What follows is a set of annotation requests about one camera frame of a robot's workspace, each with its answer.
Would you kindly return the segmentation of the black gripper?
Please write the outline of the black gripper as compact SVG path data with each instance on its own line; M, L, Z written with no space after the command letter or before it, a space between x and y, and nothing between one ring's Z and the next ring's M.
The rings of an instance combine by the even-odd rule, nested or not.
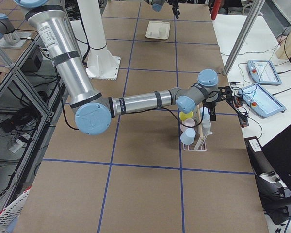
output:
M179 19L179 9L178 9L178 1L177 0L167 0L168 4L172 6L173 13L176 19Z
M215 106L219 97L218 95L219 91L211 91L204 103L204 106L209 110L210 121L216 121Z

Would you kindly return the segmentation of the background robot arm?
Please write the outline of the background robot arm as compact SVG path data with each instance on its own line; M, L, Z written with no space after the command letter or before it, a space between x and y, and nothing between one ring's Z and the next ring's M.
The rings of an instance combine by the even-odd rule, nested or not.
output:
M25 43L20 33L6 14L0 13L0 46L6 49L19 49Z

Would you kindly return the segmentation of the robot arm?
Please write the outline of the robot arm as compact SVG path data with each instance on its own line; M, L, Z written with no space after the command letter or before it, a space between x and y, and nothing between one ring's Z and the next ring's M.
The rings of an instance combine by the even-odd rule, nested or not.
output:
M148 5L151 5L152 9L159 12L165 3L172 6L172 11L176 19L179 19L180 9L177 0L145 0Z
M59 72L70 94L70 107L78 129L88 135L99 135L107 130L112 118L140 113L166 106L189 113L203 103L213 109L218 99L218 75L205 69L197 82L188 89L172 88L135 96L105 98L94 88L73 42L73 35L64 24L65 12L58 0L17 0L27 22L40 35L53 66Z

